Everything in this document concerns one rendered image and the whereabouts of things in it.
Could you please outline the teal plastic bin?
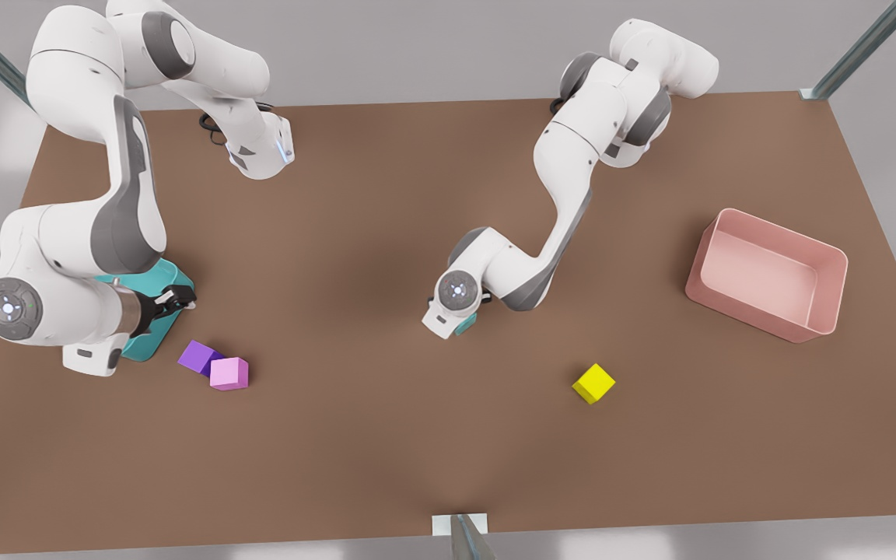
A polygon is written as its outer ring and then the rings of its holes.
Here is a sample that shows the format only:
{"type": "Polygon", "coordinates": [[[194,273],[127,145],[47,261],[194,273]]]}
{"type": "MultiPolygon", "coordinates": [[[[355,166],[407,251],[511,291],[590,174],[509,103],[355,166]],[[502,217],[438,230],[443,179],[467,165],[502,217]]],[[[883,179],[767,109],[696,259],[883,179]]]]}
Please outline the teal plastic bin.
{"type": "MultiPolygon", "coordinates": [[[[194,283],[174,263],[167,259],[161,259],[152,269],[140,274],[131,275],[100,275],[96,280],[111,283],[118,280],[125,288],[134,290],[150,299],[159,298],[165,288],[170,285],[188,285],[194,288],[194,283]]],[[[122,358],[132,359],[136,362],[144,362],[152,358],[164,337],[173,325],[182,307],[179,307],[170,315],[154,320],[149,326],[148,334],[131,338],[122,350],[122,358]]]]}

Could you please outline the purple cube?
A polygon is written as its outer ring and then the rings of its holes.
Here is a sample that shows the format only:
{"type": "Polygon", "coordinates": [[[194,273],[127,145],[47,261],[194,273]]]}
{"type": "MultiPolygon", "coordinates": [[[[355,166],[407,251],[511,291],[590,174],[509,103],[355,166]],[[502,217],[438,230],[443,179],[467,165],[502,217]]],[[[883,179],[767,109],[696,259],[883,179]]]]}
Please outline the purple cube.
{"type": "Polygon", "coordinates": [[[179,355],[178,365],[185,366],[190,371],[200,373],[209,378],[212,363],[217,359],[224,359],[224,355],[208,347],[199,341],[191,340],[185,350],[179,355]]]}

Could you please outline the pink cube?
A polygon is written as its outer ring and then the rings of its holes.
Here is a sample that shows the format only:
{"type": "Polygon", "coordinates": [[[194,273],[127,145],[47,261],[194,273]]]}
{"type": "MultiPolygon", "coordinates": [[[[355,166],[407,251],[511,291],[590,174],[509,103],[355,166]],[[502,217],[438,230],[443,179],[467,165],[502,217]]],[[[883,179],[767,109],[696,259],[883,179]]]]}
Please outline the pink cube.
{"type": "Polygon", "coordinates": [[[214,389],[237,390],[249,386],[249,364],[239,357],[213,359],[209,385],[214,389]]]}

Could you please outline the yellow cube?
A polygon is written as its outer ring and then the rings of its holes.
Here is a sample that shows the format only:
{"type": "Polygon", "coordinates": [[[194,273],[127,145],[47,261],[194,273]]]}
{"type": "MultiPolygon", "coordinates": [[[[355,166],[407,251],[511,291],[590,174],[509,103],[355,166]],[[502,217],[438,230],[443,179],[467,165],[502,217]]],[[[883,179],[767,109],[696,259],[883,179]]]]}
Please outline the yellow cube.
{"type": "Polygon", "coordinates": [[[572,384],[572,389],[587,404],[595,404],[615,384],[615,379],[602,366],[593,364],[572,384]]]}

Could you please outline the pink plastic bin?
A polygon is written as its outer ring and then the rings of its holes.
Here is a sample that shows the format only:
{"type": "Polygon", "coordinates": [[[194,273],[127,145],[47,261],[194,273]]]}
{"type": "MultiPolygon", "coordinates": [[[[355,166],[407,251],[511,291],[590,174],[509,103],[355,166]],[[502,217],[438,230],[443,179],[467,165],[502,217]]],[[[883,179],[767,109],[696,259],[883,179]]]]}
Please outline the pink plastic bin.
{"type": "Polygon", "coordinates": [[[687,297],[792,343],[835,332],[849,258],[831,244],[726,207],[702,233],[687,297]]]}

